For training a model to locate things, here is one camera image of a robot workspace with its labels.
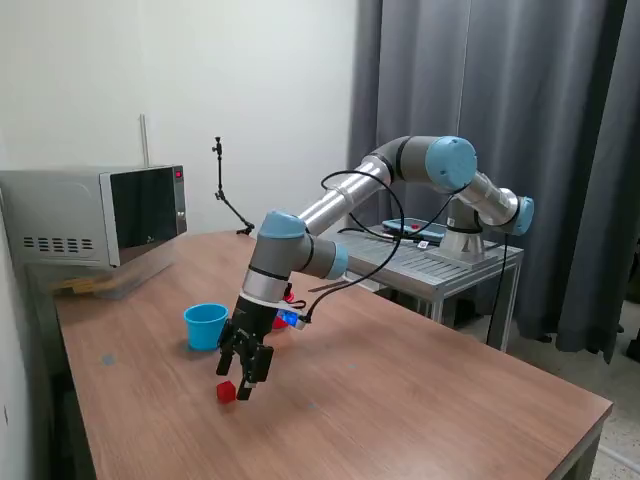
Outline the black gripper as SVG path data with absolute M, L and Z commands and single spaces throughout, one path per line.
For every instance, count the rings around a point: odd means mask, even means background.
M 272 330 L 276 313 L 277 309 L 272 306 L 239 296 L 232 316 L 223 326 L 216 374 L 226 376 L 234 353 L 239 355 L 242 379 L 236 394 L 238 401 L 248 400 L 252 389 L 268 377 L 274 348 L 267 345 L 264 338 Z

